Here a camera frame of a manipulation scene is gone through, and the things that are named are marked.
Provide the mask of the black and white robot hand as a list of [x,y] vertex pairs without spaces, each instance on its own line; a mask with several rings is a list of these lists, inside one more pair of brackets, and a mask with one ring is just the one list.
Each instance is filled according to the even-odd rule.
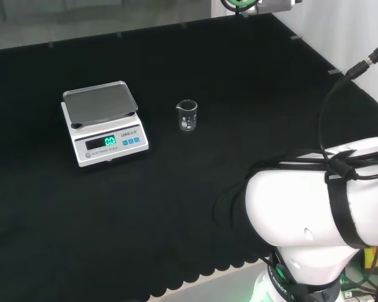
[[290,11],[297,3],[301,3],[302,0],[259,0],[246,11],[242,12],[242,15],[261,15],[278,13],[282,11]]

